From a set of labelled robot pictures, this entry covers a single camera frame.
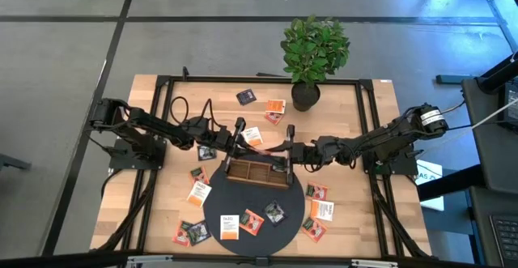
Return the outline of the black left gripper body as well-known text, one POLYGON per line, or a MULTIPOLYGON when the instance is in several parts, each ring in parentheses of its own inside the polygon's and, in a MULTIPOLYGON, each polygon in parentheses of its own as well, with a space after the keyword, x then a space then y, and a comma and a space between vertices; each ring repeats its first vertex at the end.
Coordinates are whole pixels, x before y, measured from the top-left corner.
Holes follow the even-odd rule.
POLYGON ((244 139, 241 137, 241 132, 244 130, 246 122, 242 117, 238 117, 235 123, 235 130, 233 134, 227 130, 226 126, 222 126, 217 132, 216 139, 214 141, 214 148, 219 151, 226 153, 226 157, 223 160, 223 170, 230 170, 231 159, 237 159, 245 153, 245 149, 241 146, 244 139))

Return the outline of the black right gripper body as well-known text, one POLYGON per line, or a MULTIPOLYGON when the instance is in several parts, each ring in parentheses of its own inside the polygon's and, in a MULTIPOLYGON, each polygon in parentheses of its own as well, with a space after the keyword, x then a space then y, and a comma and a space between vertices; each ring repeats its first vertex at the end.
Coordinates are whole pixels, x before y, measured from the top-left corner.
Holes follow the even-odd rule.
POLYGON ((287 184, 292 185, 294 182, 293 165, 303 165, 308 172, 317 172, 322 166, 322 156, 318 153, 316 147, 307 146, 305 143, 296 143, 295 126, 287 127, 287 184))

